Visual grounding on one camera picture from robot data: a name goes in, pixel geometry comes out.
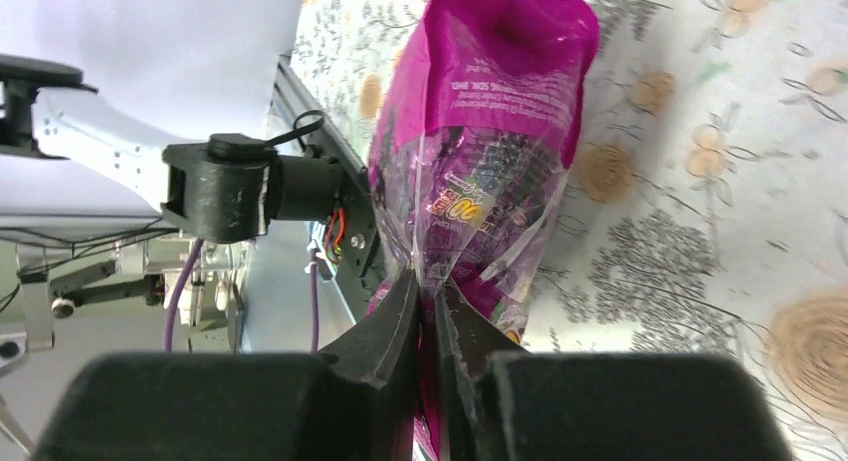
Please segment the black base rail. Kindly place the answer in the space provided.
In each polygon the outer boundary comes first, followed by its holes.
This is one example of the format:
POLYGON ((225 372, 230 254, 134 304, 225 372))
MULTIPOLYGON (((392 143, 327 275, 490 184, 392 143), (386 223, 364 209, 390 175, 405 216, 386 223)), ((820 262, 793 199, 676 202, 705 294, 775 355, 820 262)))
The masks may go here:
MULTIPOLYGON (((304 113, 319 102, 290 67, 290 57, 278 57, 268 118, 271 135, 282 134, 312 121, 304 113)), ((369 302, 383 280, 380 241, 372 211, 364 162, 350 146, 337 118, 325 116, 324 126, 303 138, 307 152, 333 161, 343 169, 338 213, 313 222, 310 235, 328 255, 332 280, 354 323, 366 316, 369 302)))

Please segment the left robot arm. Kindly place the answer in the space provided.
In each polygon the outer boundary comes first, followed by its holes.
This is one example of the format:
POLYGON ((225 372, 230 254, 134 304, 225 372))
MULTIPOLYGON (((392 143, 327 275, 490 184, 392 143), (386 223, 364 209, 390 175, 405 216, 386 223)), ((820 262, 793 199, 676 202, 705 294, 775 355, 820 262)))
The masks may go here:
POLYGON ((247 241, 273 220, 319 221, 336 206, 337 163, 277 150, 323 128, 319 110, 307 112, 311 123, 269 140, 218 133, 200 142, 119 111, 73 66, 4 54, 1 85, 2 154, 79 165, 206 241, 247 241))

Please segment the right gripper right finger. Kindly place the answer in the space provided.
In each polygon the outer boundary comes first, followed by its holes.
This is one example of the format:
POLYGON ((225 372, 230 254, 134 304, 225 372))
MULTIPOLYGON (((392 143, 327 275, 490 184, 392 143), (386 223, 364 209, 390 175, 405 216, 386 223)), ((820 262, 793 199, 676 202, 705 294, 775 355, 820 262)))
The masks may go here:
POLYGON ((444 460, 788 460, 753 379, 700 354, 532 354, 435 298, 444 460))

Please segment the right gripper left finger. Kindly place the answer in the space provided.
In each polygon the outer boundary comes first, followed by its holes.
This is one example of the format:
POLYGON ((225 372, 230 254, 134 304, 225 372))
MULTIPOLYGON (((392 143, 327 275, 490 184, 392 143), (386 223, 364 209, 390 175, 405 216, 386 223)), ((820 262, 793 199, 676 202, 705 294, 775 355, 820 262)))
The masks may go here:
POLYGON ((36 460, 408 460, 419 286, 314 354, 117 353, 70 383, 36 460))

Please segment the purple candy bag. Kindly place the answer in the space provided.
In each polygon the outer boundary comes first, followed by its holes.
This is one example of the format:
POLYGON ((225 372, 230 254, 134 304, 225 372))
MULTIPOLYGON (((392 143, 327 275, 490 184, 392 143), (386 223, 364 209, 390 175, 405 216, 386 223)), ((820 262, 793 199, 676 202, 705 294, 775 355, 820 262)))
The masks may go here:
POLYGON ((511 341, 581 131, 600 27, 584 0, 429 0, 386 95, 368 177, 388 271, 422 292, 415 440, 440 456, 435 295, 453 282, 511 341))

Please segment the floral patterned table mat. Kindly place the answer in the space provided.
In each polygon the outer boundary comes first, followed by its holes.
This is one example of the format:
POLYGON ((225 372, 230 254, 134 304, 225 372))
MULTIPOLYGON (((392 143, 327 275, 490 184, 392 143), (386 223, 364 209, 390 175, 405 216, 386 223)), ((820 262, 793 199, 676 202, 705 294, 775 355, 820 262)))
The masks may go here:
POLYGON ((713 351, 847 456, 847 0, 584 0, 601 43, 534 351, 713 351))

